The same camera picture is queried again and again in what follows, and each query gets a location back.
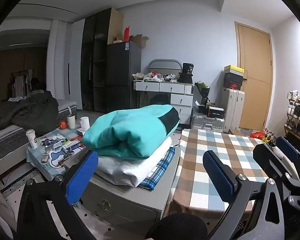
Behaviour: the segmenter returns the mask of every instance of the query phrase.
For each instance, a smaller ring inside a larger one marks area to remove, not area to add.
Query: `red fruit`
[[[60,129],[66,129],[67,128],[67,122],[66,121],[59,121],[59,128]]]

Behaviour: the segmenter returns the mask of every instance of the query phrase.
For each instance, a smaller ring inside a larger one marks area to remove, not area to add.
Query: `dark gray refrigerator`
[[[106,109],[107,113],[134,109],[138,93],[133,90],[133,76],[141,71],[141,48],[133,43],[119,42],[107,46]]]

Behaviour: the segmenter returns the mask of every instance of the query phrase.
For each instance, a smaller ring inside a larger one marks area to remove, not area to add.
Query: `side table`
[[[39,137],[38,139],[42,139],[45,137],[52,137],[58,134],[64,136],[68,140],[71,140],[78,136],[75,129],[66,128],[61,130],[57,128],[52,132]],[[49,162],[42,163],[41,158],[45,154],[46,154],[45,146],[42,146],[39,140],[38,140],[38,147],[36,149],[32,149],[30,144],[27,145],[27,150],[26,150],[27,162],[31,163],[34,167],[38,168],[38,170],[45,176],[45,178],[51,181],[56,175],[65,173],[66,169],[64,167],[53,168],[52,166],[50,166]]]

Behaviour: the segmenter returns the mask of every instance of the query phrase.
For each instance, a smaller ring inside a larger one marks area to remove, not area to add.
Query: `white dresser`
[[[144,92],[170,93],[170,104],[178,111],[180,123],[190,124],[193,101],[192,84],[134,81],[133,89]]]

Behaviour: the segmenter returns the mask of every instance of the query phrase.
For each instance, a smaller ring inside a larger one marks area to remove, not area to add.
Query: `cup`
[[[89,117],[83,116],[80,118],[81,128],[88,130],[90,128]]]
[[[75,128],[75,116],[74,116],[74,114],[69,114],[67,116],[67,121],[68,121],[68,127],[70,129],[74,129]]]
[[[37,145],[37,138],[35,137],[35,132],[33,129],[29,129],[26,131],[26,136],[28,137],[28,140],[30,142],[30,145],[33,149],[36,149],[38,147]]]

